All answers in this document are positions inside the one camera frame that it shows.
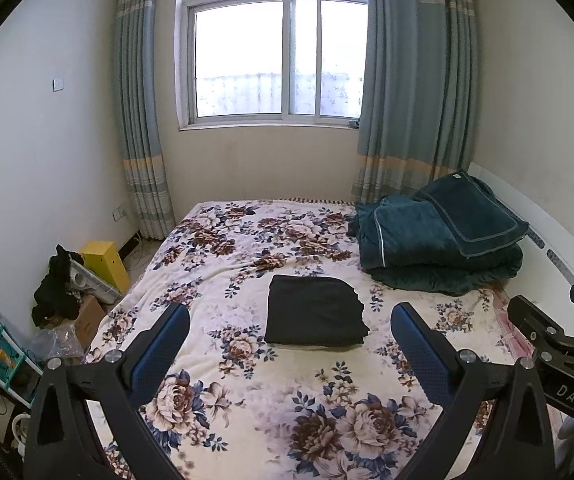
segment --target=electrical outlet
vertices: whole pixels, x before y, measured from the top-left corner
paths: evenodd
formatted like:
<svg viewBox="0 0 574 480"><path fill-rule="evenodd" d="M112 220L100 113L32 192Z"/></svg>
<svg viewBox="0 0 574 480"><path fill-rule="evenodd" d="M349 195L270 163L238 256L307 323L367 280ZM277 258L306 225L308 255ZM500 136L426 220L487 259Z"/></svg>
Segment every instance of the electrical outlet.
<svg viewBox="0 0 574 480"><path fill-rule="evenodd" d="M116 209L113 210L113 221L117 222L123 216L127 216L127 206L124 204L119 205Z"/></svg>
<svg viewBox="0 0 574 480"><path fill-rule="evenodd" d="M61 75L56 76L51 81L51 87L52 87L54 92L57 92L58 90L62 90L65 87L65 78L62 77Z"/></svg>

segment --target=bed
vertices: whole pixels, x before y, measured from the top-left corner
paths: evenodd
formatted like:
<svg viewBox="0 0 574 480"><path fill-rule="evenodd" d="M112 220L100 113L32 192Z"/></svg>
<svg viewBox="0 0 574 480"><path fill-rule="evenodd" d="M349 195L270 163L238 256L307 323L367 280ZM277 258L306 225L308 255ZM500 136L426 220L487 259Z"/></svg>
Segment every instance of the bed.
<svg viewBox="0 0 574 480"><path fill-rule="evenodd" d="M329 202L198 204L103 321L87 362L126 348L170 302L189 308L190 334L140 409L186 480L395 478L440 414L392 338L390 313L401 301L455 348L514 362L520 348L493 290L451 298L374 282L347 236L353 214L351 205ZM263 341L274 274L349 283L365 306L364 344L303 349ZM452 473L466 468L489 408L481 406ZM116 473L132 478L99 405L90 411Z"/></svg>

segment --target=yellow box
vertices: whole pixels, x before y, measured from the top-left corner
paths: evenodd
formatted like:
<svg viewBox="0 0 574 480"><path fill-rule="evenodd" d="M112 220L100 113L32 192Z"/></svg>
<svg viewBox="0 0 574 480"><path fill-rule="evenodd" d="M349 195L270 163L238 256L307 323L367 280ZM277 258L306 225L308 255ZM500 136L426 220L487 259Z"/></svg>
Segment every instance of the yellow box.
<svg viewBox="0 0 574 480"><path fill-rule="evenodd" d="M131 280L118 256L115 242L89 242L80 255L87 269L118 288L121 294L129 290Z"/></svg>

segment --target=striped curtain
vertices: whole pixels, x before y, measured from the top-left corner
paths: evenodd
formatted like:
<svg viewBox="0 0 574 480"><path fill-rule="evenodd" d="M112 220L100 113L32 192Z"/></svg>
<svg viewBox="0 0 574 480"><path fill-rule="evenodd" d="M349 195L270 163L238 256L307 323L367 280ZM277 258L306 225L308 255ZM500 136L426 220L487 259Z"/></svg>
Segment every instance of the striped curtain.
<svg viewBox="0 0 574 480"><path fill-rule="evenodd" d="M473 0L369 0L356 200L466 168L477 74Z"/></svg>
<svg viewBox="0 0 574 480"><path fill-rule="evenodd" d="M154 2L118 1L114 63L122 157L140 233L163 240L176 220L156 121Z"/></svg>

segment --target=folded comforter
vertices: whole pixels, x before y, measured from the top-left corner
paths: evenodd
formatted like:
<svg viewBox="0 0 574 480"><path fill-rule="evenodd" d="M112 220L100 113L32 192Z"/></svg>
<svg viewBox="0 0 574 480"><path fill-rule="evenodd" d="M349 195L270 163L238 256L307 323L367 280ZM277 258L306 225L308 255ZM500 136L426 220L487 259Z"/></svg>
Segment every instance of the folded comforter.
<svg viewBox="0 0 574 480"><path fill-rule="evenodd" d="M462 295L522 265L516 242L529 225L463 171L413 198L391 195L356 211L362 267L393 288Z"/></svg>

